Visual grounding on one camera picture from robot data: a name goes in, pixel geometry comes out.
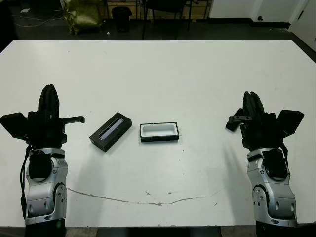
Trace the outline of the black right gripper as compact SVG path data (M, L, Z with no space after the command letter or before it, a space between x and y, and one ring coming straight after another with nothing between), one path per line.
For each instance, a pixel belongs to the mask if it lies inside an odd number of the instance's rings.
M229 117L228 130L240 127L242 145L249 150L279 148L283 145L275 113L265 113L264 106L255 92L246 91L243 96L244 115Z

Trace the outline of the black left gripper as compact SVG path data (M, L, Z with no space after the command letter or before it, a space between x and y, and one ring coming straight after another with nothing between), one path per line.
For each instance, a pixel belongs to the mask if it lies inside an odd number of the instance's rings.
M60 118L59 106L59 98L54 85L46 85L39 98L38 111L29 112L27 117L24 138L34 149L60 148L67 142L65 125L85 122L83 116Z

